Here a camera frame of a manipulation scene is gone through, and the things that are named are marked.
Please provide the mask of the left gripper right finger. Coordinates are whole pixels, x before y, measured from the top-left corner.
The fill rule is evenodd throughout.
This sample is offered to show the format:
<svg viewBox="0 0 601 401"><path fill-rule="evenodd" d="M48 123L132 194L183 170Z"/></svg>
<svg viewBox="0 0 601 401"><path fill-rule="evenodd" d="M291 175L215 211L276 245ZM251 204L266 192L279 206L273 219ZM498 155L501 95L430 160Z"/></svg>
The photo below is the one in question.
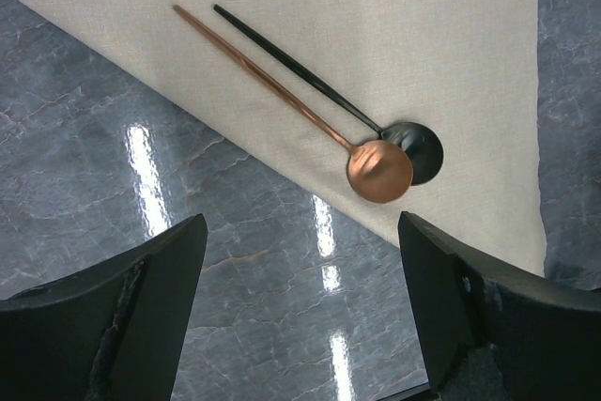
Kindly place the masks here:
<svg viewBox="0 0 601 401"><path fill-rule="evenodd" d="M599 399L599 291L534 275L407 211L398 235L432 397Z"/></svg>

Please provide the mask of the beige cloth napkin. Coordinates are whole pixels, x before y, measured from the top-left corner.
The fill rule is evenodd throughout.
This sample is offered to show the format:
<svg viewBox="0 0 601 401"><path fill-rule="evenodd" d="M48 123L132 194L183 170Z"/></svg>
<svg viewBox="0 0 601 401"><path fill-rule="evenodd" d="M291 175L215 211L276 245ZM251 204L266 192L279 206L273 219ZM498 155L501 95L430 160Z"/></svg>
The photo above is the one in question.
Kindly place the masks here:
<svg viewBox="0 0 601 401"><path fill-rule="evenodd" d="M538 0L19 0L358 223L397 242L402 211L542 274ZM175 13L182 6L347 139L370 131L214 11L220 5L379 125L433 130L430 182L377 206L349 187L345 151Z"/></svg>

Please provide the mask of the black spoon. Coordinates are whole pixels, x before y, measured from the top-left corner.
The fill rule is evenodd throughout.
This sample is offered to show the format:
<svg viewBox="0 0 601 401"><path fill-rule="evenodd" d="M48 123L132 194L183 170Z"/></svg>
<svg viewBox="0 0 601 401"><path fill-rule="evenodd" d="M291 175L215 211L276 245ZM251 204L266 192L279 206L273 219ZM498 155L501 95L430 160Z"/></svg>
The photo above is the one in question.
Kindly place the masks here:
<svg viewBox="0 0 601 401"><path fill-rule="evenodd" d="M218 4L214 4L212 8L234 25L238 31L290 69L304 82L358 118L367 127L372 129L378 135L379 139L400 147L408 155L412 163L413 186L423 185L439 174L444 161L444 149L439 137L431 129L423 124L411 121L397 121L387 127L380 127L338 91L304 67L303 64L291 55L259 34L251 26Z"/></svg>

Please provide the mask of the copper spoon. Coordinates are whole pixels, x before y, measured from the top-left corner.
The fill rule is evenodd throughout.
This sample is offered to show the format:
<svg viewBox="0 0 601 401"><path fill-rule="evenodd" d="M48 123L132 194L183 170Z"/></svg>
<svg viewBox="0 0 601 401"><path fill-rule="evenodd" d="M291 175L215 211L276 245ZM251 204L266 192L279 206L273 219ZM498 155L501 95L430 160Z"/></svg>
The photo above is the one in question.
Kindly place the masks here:
<svg viewBox="0 0 601 401"><path fill-rule="evenodd" d="M297 96L188 10L179 5L174 5L173 10L215 47L348 152L347 180L357 195L372 203L386 204L407 192L413 179L413 167L400 147L383 140L371 140L360 145L350 143Z"/></svg>

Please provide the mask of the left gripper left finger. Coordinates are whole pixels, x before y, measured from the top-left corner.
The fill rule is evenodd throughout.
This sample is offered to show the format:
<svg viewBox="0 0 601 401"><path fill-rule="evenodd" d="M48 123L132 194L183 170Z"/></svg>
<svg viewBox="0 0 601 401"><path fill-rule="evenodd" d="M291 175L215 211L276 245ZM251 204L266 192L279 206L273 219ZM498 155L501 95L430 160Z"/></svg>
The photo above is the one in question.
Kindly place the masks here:
<svg viewBox="0 0 601 401"><path fill-rule="evenodd" d="M2 399L170 399L207 238L198 214L3 300Z"/></svg>

